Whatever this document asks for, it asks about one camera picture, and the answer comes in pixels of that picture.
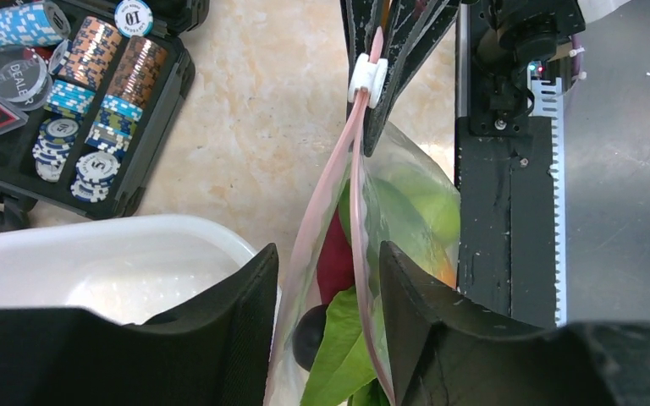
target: red fruit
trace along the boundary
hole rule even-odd
[[[324,305],[329,305],[336,294],[355,286],[352,248],[345,237],[337,210],[325,234],[320,258],[317,259],[317,286]]]

